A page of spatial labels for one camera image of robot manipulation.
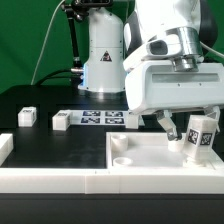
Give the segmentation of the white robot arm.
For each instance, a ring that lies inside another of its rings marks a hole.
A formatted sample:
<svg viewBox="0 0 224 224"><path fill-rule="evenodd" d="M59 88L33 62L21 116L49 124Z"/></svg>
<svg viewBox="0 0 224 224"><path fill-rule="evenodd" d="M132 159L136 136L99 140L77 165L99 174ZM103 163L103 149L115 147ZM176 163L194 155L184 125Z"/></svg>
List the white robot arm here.
<svg viewBox="0 0 224 224"><path fill-rule="evenodd" d="M206 63L203 53L216 38L207 0L135 0L124 26L126 126L135 129L140 116L154 114L168 138L177 140L174 112L202 110L217 122L224 66Z"/></svg>

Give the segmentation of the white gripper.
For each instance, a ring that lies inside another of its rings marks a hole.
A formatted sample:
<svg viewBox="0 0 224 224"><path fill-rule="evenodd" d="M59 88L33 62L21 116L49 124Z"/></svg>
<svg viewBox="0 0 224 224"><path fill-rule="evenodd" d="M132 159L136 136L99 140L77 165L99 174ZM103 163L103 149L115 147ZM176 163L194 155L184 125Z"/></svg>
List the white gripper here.
<svg viewBox="0 0 224 224"><path fill-rule="evenodd" d="M169 110L206 107L207 117L220 119L218 106L224 105L224 66L202 63L197 72L175 72L170 61L147 61L126 76L125 88L129 110L134 114L158 111L157 121L168 140L178 141L182 134Z"/></svg>

